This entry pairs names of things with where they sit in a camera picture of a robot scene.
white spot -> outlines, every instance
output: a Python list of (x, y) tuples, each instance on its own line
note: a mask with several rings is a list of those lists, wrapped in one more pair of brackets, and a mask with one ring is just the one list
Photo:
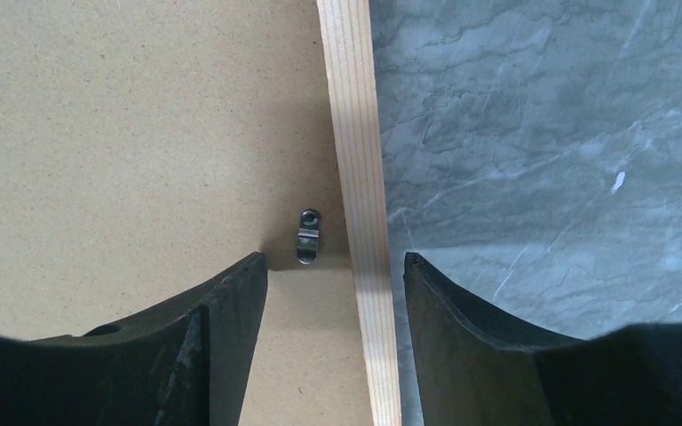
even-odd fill
[(618, 176), (615, 177), (615, 183), (613, 184), (613, 187), (610, 188), (610, 193), (617, 193), (618, 190), (621, 189), (621, 186), (623, 185), (623, 180), (625, 178), (626, 178), (625, 171), (618, 173)]

black plastic part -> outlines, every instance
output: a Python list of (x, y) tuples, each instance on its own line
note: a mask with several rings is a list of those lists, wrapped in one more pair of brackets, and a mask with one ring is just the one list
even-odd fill
[(682, 425), (682, 324), (580, 341), (504, 312), (408, 253), (427, 425)]
[(238, 424), (266, 289), (253, 253), (81, 337), (0, 337), (0, 424)]

wooden frame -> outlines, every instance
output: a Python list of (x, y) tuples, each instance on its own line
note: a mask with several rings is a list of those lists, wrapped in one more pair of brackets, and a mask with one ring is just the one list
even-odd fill
[(373, 422), (401, 424), (383, 155), (367, 0), (319, 0)]

small metal bracket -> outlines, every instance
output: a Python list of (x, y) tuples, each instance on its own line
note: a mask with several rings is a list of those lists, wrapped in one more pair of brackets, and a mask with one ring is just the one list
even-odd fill
[(299, 217), (299, 235), (297, 237), (297, 259), (302, 264), (315, 261), (320, 250), (320, 212), (307, 209)]

